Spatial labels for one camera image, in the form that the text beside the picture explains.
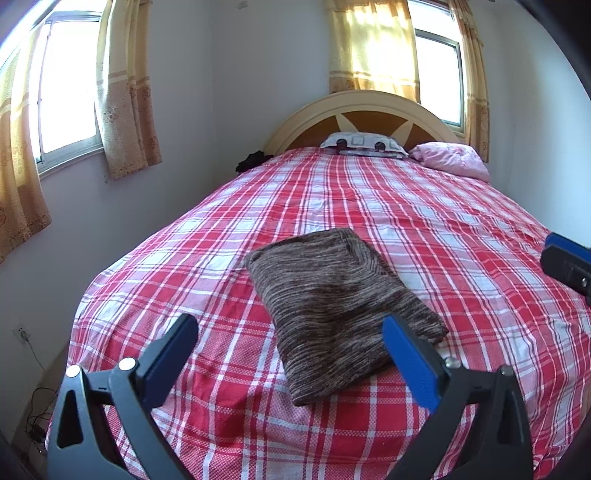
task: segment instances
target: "bed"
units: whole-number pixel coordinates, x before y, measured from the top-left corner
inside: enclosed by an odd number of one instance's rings
[[[242,260],[280,239],[350,227],[446,322],[437,347],[472,369],[510,364],[525,394],[536,478],[573,442],[588,409],[591,310],[546,277],[548,230],[490,185],[409,161],[318,148],[337,131],[390,135],[407,150],[457,142],[420,105],[345,92],[288,119],[240,175],[96,277],[78,308],[69,365],[137,357],[182,313],[197,348],[152,416],[197,479],[383,479],[427,413],[395,368],[307,407],[291,404],[274,326]],[[436,477],[466,438],[467,408]],[[142,475],[113,410],[111,428]]]

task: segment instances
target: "metal bolt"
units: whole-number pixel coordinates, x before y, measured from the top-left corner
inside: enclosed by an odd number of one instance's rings
[[[462,362],[460,362],[457,358],[453,358],[452,356],[448,356],[445,359],[445,366],[448,368],[460,368],[462,366]]]
[[[135,358],[124,358],[119,362],[119,369],[127,371],[135,367]]]
[[[512,375],[515,375],[514,370],[509,365],[503,365],[501,367],[501,373],[503,375],[505,375],[506,377],[510,377]]]
[[[80,373],[80,367],[78,365],[71,365],[66,369],[66,375],[70,378],[76,377]]]

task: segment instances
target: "pink pillowcase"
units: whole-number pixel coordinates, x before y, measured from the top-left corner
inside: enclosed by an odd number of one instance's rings
[[[417,145],[408,154],[424,167],[445,171],[459,177],[491,182],[491,176],[484,162],[468,145],[429,142]]]

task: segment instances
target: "blue gripper pad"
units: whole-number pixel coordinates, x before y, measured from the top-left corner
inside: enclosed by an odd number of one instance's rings
[[[440,385],[445,376],[439,354],[398,317],[384,319],[382,338],[415,401],[433,413],[441,401]]]
[[[591,264],[591,250],[585,248],[583,245],[576,244],[572,240],[569,240],[568,238],[565,238],[557,233],[551,233],[546,238],[544,248],[548,248],[553,245],[579,257],[584,262]]]
[[[195,348],[199,337],[197,320],[182,314],[166,334],[148,345],[141,357],[137,377],[140,401],[146,410],[164,404],[168,393]]]

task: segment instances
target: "floor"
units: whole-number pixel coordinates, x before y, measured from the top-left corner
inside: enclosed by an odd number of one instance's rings
[[[57,400],[52,390],[57,392],[60,388],[66,371],[67,353],[68,350],[65,347],[43,375],[38,385],[42,390],[37,390],[35,393],[32,408],[31,401],[27,404],[27,408],[18,424],[17,432],[12,439],[12,447],[17,451],[23,462],[28,464],[29,470],[34,471],[38,478],[43,480],[47,479],[47,452],[42,443],[36,444],[27,436],[27,418],[33,419],[37,415],[47,413],[43,415],[43,418],[37,420],[37,424],[47,431],[49,419]]]

